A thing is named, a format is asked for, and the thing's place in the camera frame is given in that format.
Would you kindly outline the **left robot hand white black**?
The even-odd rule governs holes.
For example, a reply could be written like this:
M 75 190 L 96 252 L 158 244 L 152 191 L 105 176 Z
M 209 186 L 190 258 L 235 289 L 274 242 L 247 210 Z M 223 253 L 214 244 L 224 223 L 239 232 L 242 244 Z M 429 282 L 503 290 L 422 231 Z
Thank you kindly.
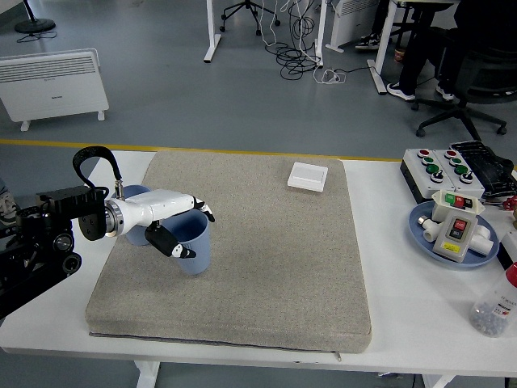
M 157 189 L 132 196 L 126 200 L 110 199 L 105 204 L 106 210 L 113 216 L 112 230 L 108 234 L 115 236 L 127 234 L 134 226 L 145 227 L 145 238 L 163 255 L 175 258 L 194 258 L 195 251 L 185 247 L 167 229 L 161 221 L 197 209 L 214 222 L 212 210 L 202 200 L 181 192 Z

